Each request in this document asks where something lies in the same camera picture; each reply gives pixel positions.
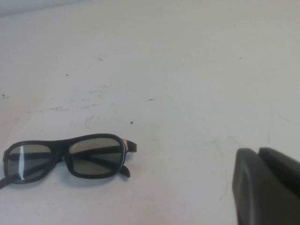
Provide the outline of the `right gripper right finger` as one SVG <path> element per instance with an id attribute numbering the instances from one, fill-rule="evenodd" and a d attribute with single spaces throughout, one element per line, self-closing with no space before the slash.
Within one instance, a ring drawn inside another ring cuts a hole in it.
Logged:
<path id="1" fill-rule="evenodd" d="M 297 196 L 300 195 L 300 163 L 269 147 L 262 147 L 258 155 L 276 178 Z"/>

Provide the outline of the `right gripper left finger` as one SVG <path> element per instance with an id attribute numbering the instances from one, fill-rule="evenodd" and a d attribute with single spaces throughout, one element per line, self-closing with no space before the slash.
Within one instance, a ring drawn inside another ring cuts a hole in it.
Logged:
<path id="1" fill-rule="evenodd" d="M 236 152 L 232 180 L 239 225 L 298 225 L 300 196 L 287 189 L 258 152 Z"/>

